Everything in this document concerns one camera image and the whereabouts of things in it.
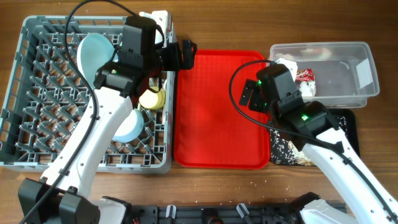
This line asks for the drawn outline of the white tissue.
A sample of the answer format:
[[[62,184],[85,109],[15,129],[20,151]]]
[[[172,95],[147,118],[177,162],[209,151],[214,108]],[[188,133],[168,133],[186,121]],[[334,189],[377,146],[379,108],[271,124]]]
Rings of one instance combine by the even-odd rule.
[[[313,97],[316,94],[316,84],[315,81],[302,82],[300,84],[299,90],[303,97]]]

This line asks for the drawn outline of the red snack wrapper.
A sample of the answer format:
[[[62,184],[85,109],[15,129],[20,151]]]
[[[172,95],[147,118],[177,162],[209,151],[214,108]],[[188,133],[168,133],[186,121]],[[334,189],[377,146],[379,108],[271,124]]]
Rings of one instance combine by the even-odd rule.
[[[296,74],[297,82],[314,82],[315,76],[311,68],[306,68],[303,70],[298,70]]]

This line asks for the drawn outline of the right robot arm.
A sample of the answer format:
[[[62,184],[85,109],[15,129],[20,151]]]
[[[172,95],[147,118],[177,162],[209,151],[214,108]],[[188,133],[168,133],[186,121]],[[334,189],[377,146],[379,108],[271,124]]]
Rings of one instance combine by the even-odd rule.
[[[397,200],[355,153],[337,120],[319,101],[304,102],[290,70],[267,60],[254,89],[273,122],[261,126],[286,133],[328,178],[352,211],[348,215],[309,192],[290,205],[299,223],[397,223]]]

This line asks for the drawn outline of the light blue plate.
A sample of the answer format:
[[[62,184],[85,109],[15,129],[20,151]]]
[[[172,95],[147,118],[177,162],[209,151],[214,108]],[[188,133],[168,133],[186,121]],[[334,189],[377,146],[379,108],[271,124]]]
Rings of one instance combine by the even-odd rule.
[[[115,47],[105,36],[97,33],[87,35],[77,50],[78,71],[84,76],[91,89],[94,89],[97,70],[108,62]]]

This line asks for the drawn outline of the yellow plastic cup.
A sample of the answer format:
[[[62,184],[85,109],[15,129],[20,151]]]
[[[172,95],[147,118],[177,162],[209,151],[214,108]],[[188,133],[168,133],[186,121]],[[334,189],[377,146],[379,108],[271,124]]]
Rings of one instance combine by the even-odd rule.
[[[146,90],[140,96],[140,105],[150,110],[161,109],[165,105],[166,92],[163,89],[159,89],[157,86],[152,86],[150,89],[152,91]]]

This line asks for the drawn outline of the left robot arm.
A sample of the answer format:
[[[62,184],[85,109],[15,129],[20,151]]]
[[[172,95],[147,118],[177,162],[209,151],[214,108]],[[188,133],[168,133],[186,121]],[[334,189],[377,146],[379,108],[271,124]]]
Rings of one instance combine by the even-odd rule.
[[[167,11],[129,16],[121,45],[99,33],[87,35],[77,50],[77,67],[91,98],[80,122],[40,180],[26,179],[18,196],[25,223],[132,223],[131,204],[112,197],[89,200],[98,166],[111,141],[138,137],[143,123],[136,103],[162,72],[193,67],[197,47],[179,44]]]

